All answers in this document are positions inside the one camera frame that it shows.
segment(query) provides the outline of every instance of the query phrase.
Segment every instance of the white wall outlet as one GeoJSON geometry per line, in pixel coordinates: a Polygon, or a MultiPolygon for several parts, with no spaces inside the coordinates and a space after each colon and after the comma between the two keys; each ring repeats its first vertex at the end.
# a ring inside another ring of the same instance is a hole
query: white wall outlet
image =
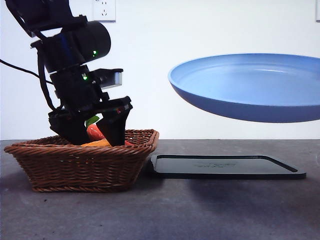
{"type": "Polygon", "coordinates": [[[92,0],[93,19],[96,21],[116,21],[116,0],[92,0]]]}
{"type": "Polygon", "coordinates": [[[320,23],[320,0],[316,0],[315,5],[315,20],[320,23]]]}

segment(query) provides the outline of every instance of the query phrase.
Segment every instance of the black tray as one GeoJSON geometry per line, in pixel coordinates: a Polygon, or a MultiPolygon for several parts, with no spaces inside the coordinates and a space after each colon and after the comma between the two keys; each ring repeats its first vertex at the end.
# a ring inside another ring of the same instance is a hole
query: black tray
{"type": "Polygon", "coordinates": [[[153,155],[149,172],[170,179],[304,179],[306,172],[264,155],[153,155]]]}

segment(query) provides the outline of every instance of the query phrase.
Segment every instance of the green leaf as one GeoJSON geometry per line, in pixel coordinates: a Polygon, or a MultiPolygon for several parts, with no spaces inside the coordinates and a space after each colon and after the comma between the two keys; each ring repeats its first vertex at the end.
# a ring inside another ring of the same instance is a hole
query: green leaf
{"type": "Polygon", "coordinates": [[[91,124],[97,122],[100,118],[98,116],[90,117],[87,121],[85,121],[85,127],[88,128],[91,124]]]}

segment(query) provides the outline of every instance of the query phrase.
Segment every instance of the green led light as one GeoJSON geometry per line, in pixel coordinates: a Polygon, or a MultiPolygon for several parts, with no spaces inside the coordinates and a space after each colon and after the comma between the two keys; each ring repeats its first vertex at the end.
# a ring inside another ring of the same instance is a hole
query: green led light
{"type": "Polygon", "coordinates": [[[87,79],[88,79],[87,74],[83,73],[83,74],[82,74],[82,78],[83,78],[83,80],[87,80],[87,79]]]}

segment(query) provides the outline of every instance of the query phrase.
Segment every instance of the white wall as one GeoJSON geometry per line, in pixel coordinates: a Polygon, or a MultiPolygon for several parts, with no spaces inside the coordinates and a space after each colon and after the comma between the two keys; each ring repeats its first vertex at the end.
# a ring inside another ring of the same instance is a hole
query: white wall
{"type": "MultiPolygon", "coordinates": [[[[91,20],[91,0],[71,0],[70,5],[73,15],[83,13],[91,20]]],[[[320,58],[315,0],[117,0],[116,7],[116,23],[105,24],[111,51],[88,66],[124,69],[123,85],[108,92],[111,98],[131,97],[127,129],[153,128],[161,139],[319,138],[319,120],[259,123],[200,110],[182,100],[167,77],[181,62],[220,54],[320,58]]],[[[36,51],[29,47],[35,40],[2,4],[1,59],[36,72],[36,51]]],[[[55,135],[37,78],[1,65],[0,80],[1,139],[55,135]]]]}

